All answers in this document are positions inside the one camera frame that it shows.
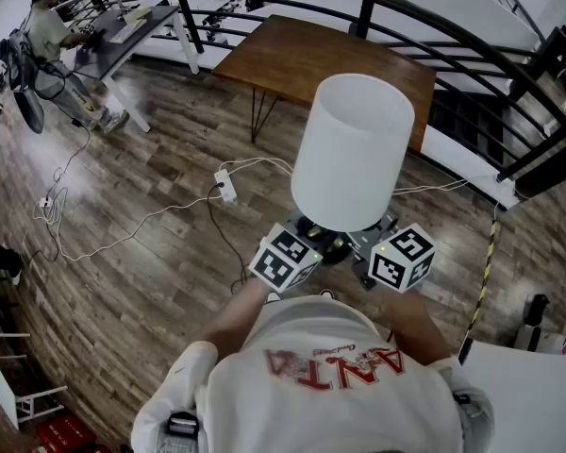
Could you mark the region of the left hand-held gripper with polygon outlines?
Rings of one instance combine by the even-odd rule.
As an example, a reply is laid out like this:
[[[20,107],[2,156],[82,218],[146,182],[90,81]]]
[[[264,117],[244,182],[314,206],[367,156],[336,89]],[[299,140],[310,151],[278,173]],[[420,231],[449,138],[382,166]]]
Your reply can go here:
[[[280,294],[302,283],[324,258],[319,243],[308,236],[313,226],[303,215],[275,223],[261,239],[250,272]]]

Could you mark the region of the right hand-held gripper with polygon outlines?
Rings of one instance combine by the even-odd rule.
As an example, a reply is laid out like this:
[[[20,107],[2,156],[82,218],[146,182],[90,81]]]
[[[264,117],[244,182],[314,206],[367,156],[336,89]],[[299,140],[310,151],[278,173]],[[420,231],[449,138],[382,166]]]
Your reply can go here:
[[[397,219],[348,234],[355,262],[352,269],[366,291],[376,284],[404,293],[429,273],[436,245],[417,223],[400,228]]]

